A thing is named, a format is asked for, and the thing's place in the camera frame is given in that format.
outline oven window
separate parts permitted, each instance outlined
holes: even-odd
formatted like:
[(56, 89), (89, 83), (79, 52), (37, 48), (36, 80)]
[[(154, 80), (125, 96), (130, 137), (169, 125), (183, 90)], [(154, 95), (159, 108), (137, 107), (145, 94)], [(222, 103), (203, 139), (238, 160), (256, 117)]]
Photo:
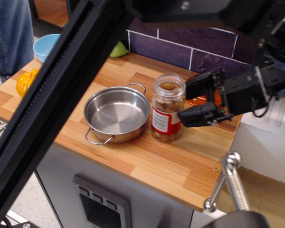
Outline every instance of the oven window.
[(100, 228), (122, 228), (120, 214), (95, 200), (79, 194), (86, 219)]

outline wooden floor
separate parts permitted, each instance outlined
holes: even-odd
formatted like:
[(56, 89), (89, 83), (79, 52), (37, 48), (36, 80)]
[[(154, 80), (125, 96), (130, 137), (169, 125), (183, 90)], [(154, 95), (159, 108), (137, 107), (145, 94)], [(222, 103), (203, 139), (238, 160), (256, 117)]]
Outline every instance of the wooden floor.
[[(252, 210), (264, 215), (271, 228), (285, 228), (285, 183), (243, 167), (239, 174)], [(225, 213), (235, 211), (226, 186), (219, 197), (218, 209)]]
[(34, 2), (40, 20), (62, 28), (67, 24), (66, 0), (35, 0)]

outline cable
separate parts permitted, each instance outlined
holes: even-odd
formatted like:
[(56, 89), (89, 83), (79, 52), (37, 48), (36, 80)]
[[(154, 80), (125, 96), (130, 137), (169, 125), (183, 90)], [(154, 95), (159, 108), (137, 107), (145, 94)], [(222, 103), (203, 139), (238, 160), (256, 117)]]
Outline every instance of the cable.
[(10, 223), (10, 221), (9, 221), (9, 219), (8, 219), (7, 217), (5, 217), (5, 218), (3, 219), (3, 221), (4, 221), (5, 224), (6, 224), (5, 227), (7, 227), (7, 228), (13, 228), (13, 226), (11, 225), (11, 223)]
[(269, 109), (269, 102), (270, 102), (270, 100), (271, 100), (272, 97), (273, 97), (273, 96), (270, 96), (268, 102), (267, 102), (266, 105), (265, 105), (266, 110), (265, 110), (261, 115), (257, 115), (255, 108), (253, 108), (252, 113), (253, 113), (253, 115), (254, 115), (256, 118), (262, 118), (262, 117), (267, 113), (267, 111), (268, 111), (268, 109)]

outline red label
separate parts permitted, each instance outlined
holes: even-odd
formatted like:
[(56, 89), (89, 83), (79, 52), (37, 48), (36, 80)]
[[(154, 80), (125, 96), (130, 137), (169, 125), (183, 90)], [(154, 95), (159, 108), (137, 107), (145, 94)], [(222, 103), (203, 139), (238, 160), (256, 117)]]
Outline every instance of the red label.
[(161, 134), (175, 134), (181, 129), (181, 121), (177, 112), (163, 113), (153, 107), (152, 127)]

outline glass jar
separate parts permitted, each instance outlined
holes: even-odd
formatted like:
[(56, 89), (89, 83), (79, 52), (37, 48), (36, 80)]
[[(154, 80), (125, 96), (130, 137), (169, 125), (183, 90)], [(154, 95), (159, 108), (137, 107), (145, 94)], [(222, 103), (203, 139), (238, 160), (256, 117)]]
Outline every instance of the glass jar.
[(177, 112), (184, 109), (186, 83), (176, 74), (159, 76), (152, 94), (152, 136), (160, 142), (171, 142), (181, 135)]

